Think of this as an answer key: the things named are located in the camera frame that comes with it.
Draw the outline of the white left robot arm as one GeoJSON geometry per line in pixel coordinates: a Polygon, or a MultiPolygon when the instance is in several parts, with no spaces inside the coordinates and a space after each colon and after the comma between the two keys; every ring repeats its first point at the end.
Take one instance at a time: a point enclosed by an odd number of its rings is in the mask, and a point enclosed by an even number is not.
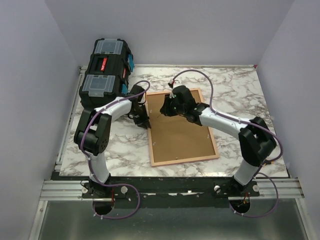
{"type": "Polygon", "coordinates": [[[146,92],[145,88],[135,84],[129,93],[103,106],[82,111],[73,141],[86,156],[89,178],[95,182],[93,191],[101,198],[107,197],[111,191],[111,185],[107,182],[110,172],[105,160],[111,125],[120,117],[127,116],[137,127],[150,129],[147,109],[141,102],[146,92]]]}

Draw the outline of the pink picture frame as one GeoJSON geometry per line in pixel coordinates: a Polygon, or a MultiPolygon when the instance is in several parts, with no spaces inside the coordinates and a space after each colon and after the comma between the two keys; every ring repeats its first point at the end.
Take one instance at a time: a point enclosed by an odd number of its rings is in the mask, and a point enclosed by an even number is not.
{"type": "Polygon", "coordinates": [[[213,131],[188,122],[182,116],[160,113],[168,91],[146,94],[146,110],[151,128],[148,132],[152,167],[215,160],[220,157],[213,131]]]}

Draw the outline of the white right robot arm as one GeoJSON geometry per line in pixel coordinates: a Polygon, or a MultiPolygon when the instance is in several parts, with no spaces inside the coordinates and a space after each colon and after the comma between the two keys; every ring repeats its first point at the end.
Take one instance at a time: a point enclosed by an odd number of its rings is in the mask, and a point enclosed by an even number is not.
{"type": "Polygon", "coordinates": [[[212,110],[209,104],[196,102],[184,85],[164,95],[160,113],[167,117],[184,117],[190,123],[219,130],[239,140],[242,162],[230,183],[230,191],[236,196],[247,192],[249,182],[277,146],[262,118],[242,119],[212,110]]]}

